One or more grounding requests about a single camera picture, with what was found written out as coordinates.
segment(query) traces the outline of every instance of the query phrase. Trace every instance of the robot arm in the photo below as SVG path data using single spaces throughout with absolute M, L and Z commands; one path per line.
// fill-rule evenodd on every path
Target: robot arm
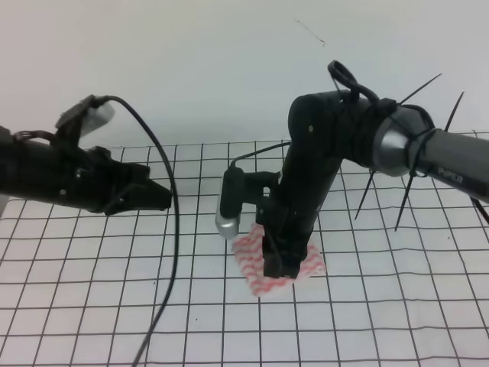
M 107 99 L 90 96 L 61 116 L 56 134 L 0 128 L 0 192 L 106 215 L 169 208 L 171 192 L 150 180 L 149 167 L 114 161 L 104 148 L 78 147 L 113 114 Z
M 264 275 L 295 278 L 322 203 L 343 159 L 390 176 L 419 171 L 489 201 L 489 141 L 434 128 L 419 106 L 378 99 L 338 62 L 329 67 L 349 90 L 297 98 L 289 111 L 290 147 L 278 174 L 245 174 L 231 165 L 222 181 L 216 225 L 238 234 L 243 203 L 264 226 Z M 256 177 L 267 177 L 257 180 Z M 263 187 L 270 195 L 263 195 Z

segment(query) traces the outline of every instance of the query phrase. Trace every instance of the black wire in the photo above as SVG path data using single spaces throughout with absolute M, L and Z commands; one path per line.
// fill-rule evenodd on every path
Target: black wire
M 236 157 L 235 159 L 233 159 L 231 162 L 231 166 L 234 167 L 236 165 L 236 162 L 240 161 L 241 159 L 253 157 L 254 155 L 264 153 L 265 151 L 271 151 L 272 149 L 275 149 L 275 148 L 286 147 L 287 145 L 290 145 L 290 141 L 286 141 L 286 142 L 280 143 L 280 144 L 275 144 L 275 145 L 272 145 L 271 147 L 266 147 L 266 148 L 260 149 L 258 151 L 252 151 L 251 153 L 243 154 L 242 156 Z
M 173 284 L 175 283 L 175 277 L 176 277 L 176 267 L 178 264 L 178 248 L 179 248 L 179 234 L 180 234 L 180 208 L 178 206 L 178 193 L 176 192 L 176 183 L 175 183 L 175 177 L 173 175 L 173 171 L 170 166 L 170 161 L 168 160 L 167 155 L 165 154 L 163 148 L 161 147 L 160 142 L 158 141 L 157 137 L 154 135 L 154 133 L 151 131 L 151 129 L 146 125 L 146 122 L 139 116 L 139 114 L 122 98 L 119 98 L 117 96 L 105 96 L 102 97 L 102 100 L 105 102 L 107 101 L 114 101 L 118 102 L 121 105 L 123 105 L 130 113 L 131 115 L 134 116 L 134 118 L 139 122 L 139 125 L 144 129 L 146 132 L 147 136 L 151 139 L 153 144 L 156 146 L 156 149 L 158 150 L 158 153 L 160 153 L 161 159 L 163 159 L 163 163 L 165 165 L 165 168 L 167 169 L 168 177 L 170 178 L 170 186 L 171 190 L 173 192 L 173 203 L 175 205 L 175 252 L 173 254 L 173 267 L 171 269 L 171 276 L 170 276 L 170 283 L 168 284 L 168 289 L 167 293 L 165 294 L 165 298 L 163 299 L 163 303 L 160 306 L 160 309 L 158 310 L 153 322 L 150 325 L 149 330 L 146 333 L 146 336 L 144 337 L 143 343 L 141 344 L 141 347 L 138 350 L 138 354 L 134 358 L 134 361 L 132 362 L 132 367 L 137 367 L 139 363 L 139 359 L 141 359 L 141 356 L 143 355 L 144 349 L 146 347 L 149 348 L 149 342 L 151 339 L 151 335 L 154 332 L 154 329 L 156 328 L 156 325 L 158 324 L 158 321 L 161 318 L 161 314 L 163 313 L 165 306 L 168 303 L 168 299 L 170 298 L 171 291 L 173 289 Z
M 333 60 L 328 65 L 328 71 L 333 80 L 338 81 L 338 83 L 346 86 L 355 94 L 355 98 L 358 98 L 358 94 L 362 94 L 367 98 L 370 103 L 375 104 L 379 101 L 379 97 L 373 91 L 371 91 L 366 86 L 362 86 L 357 82 L 353 74 L 346 68 L 345 65 L 339 61 Z

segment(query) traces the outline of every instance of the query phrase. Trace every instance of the white backdrop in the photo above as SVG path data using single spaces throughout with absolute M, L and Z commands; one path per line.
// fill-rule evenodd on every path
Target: white backdrop
M 0 124 L 53 130 L 79 99 L 110 93 L 165 144 L 286 138 L 290 103 L 332 89 L 336 59 L 395 99 L 444 73 L 413 102 L 443 126 L 465 89 L 452 129 L 485 130 L 488 12 L 485 0 L 1 0 Z M 118 109 L 94 143 L 148 140 Z

